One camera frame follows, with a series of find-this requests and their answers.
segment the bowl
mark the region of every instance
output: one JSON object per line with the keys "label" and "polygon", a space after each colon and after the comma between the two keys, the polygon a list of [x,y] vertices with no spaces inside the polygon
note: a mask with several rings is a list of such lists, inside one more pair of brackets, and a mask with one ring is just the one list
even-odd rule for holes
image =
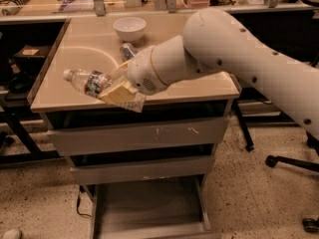
{"label": "bowl", "polygon": [[113,27],[123,42],[136,43],[144,34],[147,22],[137,17],[126,17],[117,20]]}

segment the bottle label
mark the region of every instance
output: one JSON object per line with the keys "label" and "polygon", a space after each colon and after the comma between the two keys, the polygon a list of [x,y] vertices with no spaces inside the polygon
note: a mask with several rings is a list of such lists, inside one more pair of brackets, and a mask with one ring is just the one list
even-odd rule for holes
{"label": "bottle label", "polygon": [[106,89],[110,84],[111,76],[98,71],[92,71],[84,86],[84,93],[88,96],[97,98],[99,93]]}

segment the floor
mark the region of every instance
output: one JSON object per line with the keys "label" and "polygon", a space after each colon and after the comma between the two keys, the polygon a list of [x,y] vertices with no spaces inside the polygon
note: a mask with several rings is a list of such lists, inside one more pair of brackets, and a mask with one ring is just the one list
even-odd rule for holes
{"label": "floor", "polygon": [[[53,146],[40,120],[25,123],[43,150]],[[0,124],[0,130],[6,129]],[[318,238],[303,231],[303,217],[319,215],[319,174],[286,164],[270,168],[267,155],[318,161],[298,126],[251,126],[255,150],[247,152],[236,117],[232,117],[216,153],[203,196],[212,231],[223,239]],[[24,152],[16,139],[1,154]],[[61,159],[0,166],[0,235],[19,228],[24,239],[89,238],[91,218],[76,211],[79,186]],[[80,212],[92,204],[80,193]]]}

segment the plastic bottle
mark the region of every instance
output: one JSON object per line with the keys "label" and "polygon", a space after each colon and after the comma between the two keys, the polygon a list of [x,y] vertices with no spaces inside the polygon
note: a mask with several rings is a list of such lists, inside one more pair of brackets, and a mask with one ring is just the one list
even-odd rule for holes
{"label": "plastic bottle", "polygon": [[99,93],[109,87],[112,76],[98,72],[86,71],[82,69],[67,69],[63,73],[63,79],[70,82],[74,89],[93,98],[98,98]]}

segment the white robotic arm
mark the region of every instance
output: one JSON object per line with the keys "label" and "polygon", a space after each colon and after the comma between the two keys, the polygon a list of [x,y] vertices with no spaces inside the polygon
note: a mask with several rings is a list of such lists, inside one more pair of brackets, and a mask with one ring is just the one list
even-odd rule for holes
{"label": "white robotic arm", "polygon": [[224,11],[194,13],[182,36],[139,52],[128,77],[141,93],[152,95],[219,71],[251,85],[319,139],[319,70],[265,46]]}

